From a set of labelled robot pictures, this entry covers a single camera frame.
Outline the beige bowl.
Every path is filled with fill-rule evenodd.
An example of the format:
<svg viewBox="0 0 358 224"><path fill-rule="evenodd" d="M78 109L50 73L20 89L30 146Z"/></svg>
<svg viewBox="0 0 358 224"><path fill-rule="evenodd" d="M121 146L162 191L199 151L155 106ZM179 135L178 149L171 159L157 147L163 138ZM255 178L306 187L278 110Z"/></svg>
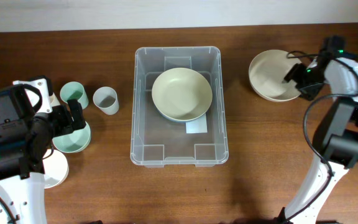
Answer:
<svg viewBox="0 0 358 224"><path fill-rule="evenodd" d="M294 81L284 82L292 67L301 61L287 58L284 50L266 50L259 53L250 63L249 81L254 91L262 98L284 102L300 96Z"/></svg>
<svg viewBox="0 0 358 224"><path fill-rule="evenodd" d="M206 113L213 101L207 79L189 68L172 68L160 74L152 85L155 107L168 116Z"/></svg>

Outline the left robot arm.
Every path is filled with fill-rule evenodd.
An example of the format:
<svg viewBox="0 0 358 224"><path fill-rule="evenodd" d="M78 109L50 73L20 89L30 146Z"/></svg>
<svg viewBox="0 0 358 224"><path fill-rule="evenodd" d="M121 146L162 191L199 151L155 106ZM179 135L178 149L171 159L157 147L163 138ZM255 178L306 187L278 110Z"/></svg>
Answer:
<svg viewBox="0 0 358 224"><path fill-rule="evenodd" d="M45 76L0 89L0 223L46 223L47 148L86 126L77 100L52 106L52 94Z"/></svg>

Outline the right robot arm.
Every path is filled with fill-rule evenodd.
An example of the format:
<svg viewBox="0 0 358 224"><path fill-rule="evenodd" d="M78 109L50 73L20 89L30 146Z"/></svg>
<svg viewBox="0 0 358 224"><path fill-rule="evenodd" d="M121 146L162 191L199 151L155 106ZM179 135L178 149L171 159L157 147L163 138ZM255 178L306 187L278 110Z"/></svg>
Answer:
<svg viewBox="0 0 358 224"><path fill-rule="evenodd" d="M276 223L317 223L335 185L358 163L358 56L346 52L345 44L343 37L333 35L323 40L317 54L287 53L287 58L306 57L311 62L295 64L283 82L295 82L301 98L310 101L303 116L303 135L314 155L299 191L281 209ZM333 104L309 137L311 109L330 98Z"/></svg>

